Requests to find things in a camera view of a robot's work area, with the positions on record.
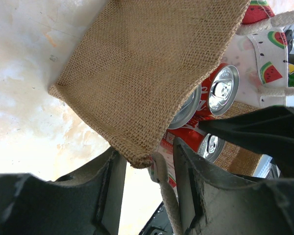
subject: jute tote bag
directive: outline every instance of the jute tote bag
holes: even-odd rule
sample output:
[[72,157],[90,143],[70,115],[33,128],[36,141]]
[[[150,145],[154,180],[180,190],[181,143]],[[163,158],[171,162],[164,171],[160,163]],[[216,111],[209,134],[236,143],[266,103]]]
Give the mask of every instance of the jute tote bag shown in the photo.
[[249,0],[110,0],[49,93],[137,168],[219,64]]

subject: can rim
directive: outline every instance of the can rim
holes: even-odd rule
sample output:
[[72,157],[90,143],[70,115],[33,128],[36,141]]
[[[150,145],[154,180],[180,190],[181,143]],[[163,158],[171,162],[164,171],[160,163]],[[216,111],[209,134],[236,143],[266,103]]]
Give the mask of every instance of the can rim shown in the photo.
[[179,121],[170,123],[168,129],[174,130],[184,126],[195,114],[200,102],[200,97],[201,97],[201,84],[199,84],[197,88],[194,90],[194,98],[192,102],[185,108],[187,110],[187,114],[184,115],[183,118],[181,118]]
[[233,104],[234,102],[234,99],[236,97],[236,94],[237,94],[237,91],[239,89],[239,82],[240,82],[240,76],[239,76],[239,71],[237,70],[237,68],[233,65],[225,65],[223,66],[219,72],[215,75],[214,79],[213,79],[213,82],[215,81],[216,77],[218,76],[218,74],[222,71],[222,69],[224,68],[229,68],[232,73],[233,73],[233,88],[232,88],[232,93],[228,99],[228,101],[226,102],[226,104],[219,110],[217,111],[213,111],[211,110],[210,106],[208,105],[209,107],[209,110],[210,112],[213,114],[213,115],[216,115],[216,116],[219,116],[219,115],[222,115],[224,114],[230,107],[231,105]]
[[[209,137],[209,136],[213,136],[213,135],[210,134],[210,133],[208,133],[208,134],[206,134],[206,135],[204,136],[204,139],[202,140],[202,142],[201,142],[200,145],[199,145],[199,148],[198,148],[197,154],[199,154],[199,151],[200,151],[200,149],[201,149],[201,145],[203,144],[203,141],[204,141],[207,137]],[[225,145],[225,140],[223,140],[223,139],[221,139],[221,138],[218,137],[218,146],[217,146],[216,151],[215,151],[213,154],[211,154],[211,155],[209,156],[209,158],[206,158],[206,157],[203,157],[203,156],[201,156],[201,157],[205,158],[207,161],[209,161],[209,162],[211,162],[211,163],[214,163],[214,162],[217,160],[217,158],[220,156],[220,154],[221,154],[221,152],[222,152],[222,150],[223,150],[223,148],[224,148],[224,145]]]

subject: can lid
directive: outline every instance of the can lid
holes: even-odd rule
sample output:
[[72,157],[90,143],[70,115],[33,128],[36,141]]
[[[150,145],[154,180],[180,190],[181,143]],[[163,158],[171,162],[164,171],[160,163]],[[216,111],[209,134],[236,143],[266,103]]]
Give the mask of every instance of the can lid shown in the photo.
[[213,163],[220,155],[224,143],[217,136],[207,134],[199,146],[198,154]]
[[184,126],[195,114],[201,96],[201,85],[199,85],[191,96],[185,101],[181,109],[174,116],[168,129],[177,129]]
[[234,102],[239,88],[239,72],[233,65],[217,73],[209,92],[208,102],[212,114],[224,114]]

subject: watermelon print bag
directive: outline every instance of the watermelon print bag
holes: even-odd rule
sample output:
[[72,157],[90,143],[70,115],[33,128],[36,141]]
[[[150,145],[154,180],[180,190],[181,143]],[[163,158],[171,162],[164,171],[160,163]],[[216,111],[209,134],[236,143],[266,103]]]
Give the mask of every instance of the watermelon print bag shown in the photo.
[[223,60],[240,73],[236,101],[257,108],[286,105],[288,48],[281,27],[294,24],[294,11],[274,15],[264,0],[252,0]]

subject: green watermelon rind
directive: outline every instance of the green watermelon rind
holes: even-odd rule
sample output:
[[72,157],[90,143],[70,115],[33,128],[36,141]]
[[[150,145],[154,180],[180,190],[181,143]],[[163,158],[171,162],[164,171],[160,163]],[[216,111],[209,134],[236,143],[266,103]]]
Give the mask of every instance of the green watermelon rind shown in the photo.
[[169,174],[169,173],[168,173],[168,175],[169,175],[169,177],[173,180],[173,182],[176,183],[176,180],[174,180],[173,176],[172,176],[171,174]]
[[265,64],[261,67],[261,69],[260,69],[261,80],[262,80],[263,84],[267,83],[267,82],[265,81],[265,71],[266,71],[271,65],[273,65],[273,64],[269,61],[269,62],[265,63]]
[[251,1],[250,6],[268,6],[267,1]]
[[270,31],[270,32],[268,33],[268,39],[270,40],[270,42],[272,42],[273,44],[275,44],[277,47],[280,47],[280,48],[284,49],[286,45],[284,45],[284,44],[278,42],[278,41],[275,39],[274,35],[275,35],[276,33],[279,33],[279,32]]

